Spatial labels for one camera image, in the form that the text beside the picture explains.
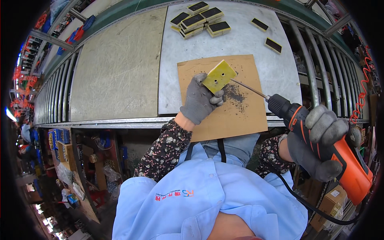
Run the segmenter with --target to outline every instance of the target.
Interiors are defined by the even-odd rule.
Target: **drill bit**
[[[237,84],[242,85],[242,86],[245,87],[245,88],[248,88],[248,89],[251,90],[252,92],[257,93],[258,95],[260,95],[260,96],[262,96],[263,98],[265,98],[265,101],[266,101],[266,102],[268,102],[270,96],[266,96],[266,95],[262,94],[261,92],[259,92],[259,91],[257,91],[257,90],[254,90],[253,88],[251,88],[251,87],[245,85],[244,83],[241,83],[241,82],[239,82],[239,81],[234,80],[233,78],[231,78],[231,80],[234,81],[234,82],[237,83]]]

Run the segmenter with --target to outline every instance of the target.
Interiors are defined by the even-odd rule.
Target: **white label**
[[[339,191],[336,191],[334,190],[333,192],[331,192],[331,195],[334,196],[334,197],[337,197],[337,195],[339,195],[340,192]]]

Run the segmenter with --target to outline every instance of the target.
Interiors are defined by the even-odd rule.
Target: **gray work glove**
[[[187,97],[180,112],[194,124],[199,125],[215,108],[223,105],[224,90],[212,94],[201,82],[207,77],[206,73],[193,76],[187,88]]]
[[[312,143],[331,146],[348,133],[346,141],[350,141],[355,147],[360,145],[360,131],[352,129],[348,132],[348,122],[345,119],[338,120],[336,114],[324,105],[315,107],[308,114],[305,125],[311,130],[310,141]],[[301,165],[311,177],[320,182],[334,179],[343,169],[338,161],[321,162],[310,147],[293,132],[288,134],[288,151],[296,164]]]

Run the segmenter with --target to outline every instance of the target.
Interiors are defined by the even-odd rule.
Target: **cordless drill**
[[[373,174],[361,155],[357,154],[355,150],[351,150],[353,147],[347,144],[345,135],[332,146],[325,147],[321,143],[312,143],[309,140],[311,130],[305,126],[305,119],[309,114],[305,107],[298,103],[290,103],[278,94],[266,96],[241,82],[231,80],[265,98],[268,109],[279,118],[284,119],[285,126],[300,137],[321,161],[340,162],[343,169],[336,179],[347,192],[348,198],[354,205],[358,205],[364,199],[371,188]]]

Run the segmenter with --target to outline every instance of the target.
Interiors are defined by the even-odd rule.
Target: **jeans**
[[[234,155],[240,159],[243,166],[249,162],[253,149],[259,139],[259,133],[252,133],[236,137],[224,138],[224,151],[226,154]],[[219,152],[217,140],[208,140],[200,142],[208,157],[213,158]]]

